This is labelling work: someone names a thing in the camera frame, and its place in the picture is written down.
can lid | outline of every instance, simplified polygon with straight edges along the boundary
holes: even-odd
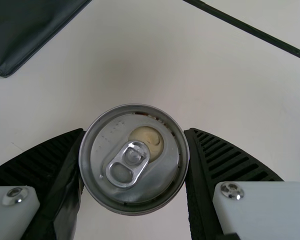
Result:
[[[158,132],[162,149],[131,139],[142,127]],[[183,184],[188,161],[188,144],[177,123],[157,108],[137,104],[101,115],[87,130],[79,153],[90,194],[106,208],[126,215],[153,212],[167,204]]]

black tape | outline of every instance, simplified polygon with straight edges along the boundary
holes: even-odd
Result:
[[[228,24],[231,24],[231,25],[237,27],[238,29],[245,31],[246,33],[249,33],[263,41],[266,41],[269,44],[276,46],[277,48],[280,48],[280,49],[286,51],[287,53],[290,53],[290,54],[300,58],[300,49],[298,49],[284,41],[281,41],[278,38],[275,38],[263,31],[260,31],[259,29],[255,28],[253,26],[250,26],[249,24],[246,24],[243,21],[240,21],[240,20],[238,20],[238,19],[212,7],[212,6],[209,6],[200,0],[184,0],[184,1],[188,4],[191,4],[195,7],[197,7],[198,9],[201,9],[202,11],[205,11],[208,14],[211,14],[212,16],[215,16],[218,19],[221,19],[222,21],[225,21]]]

black rubber pad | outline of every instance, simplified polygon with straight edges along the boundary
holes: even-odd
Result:
[[[184,133],[190,150],[185,186],[191,237],[215,240],[223,235],[212,202],[217,183],[282,179],[253,156],[215,135],[195,128]]]
[[[1,165],[0,186],[31,186],[41,202],[82,132],[80,128],[54,137]]]

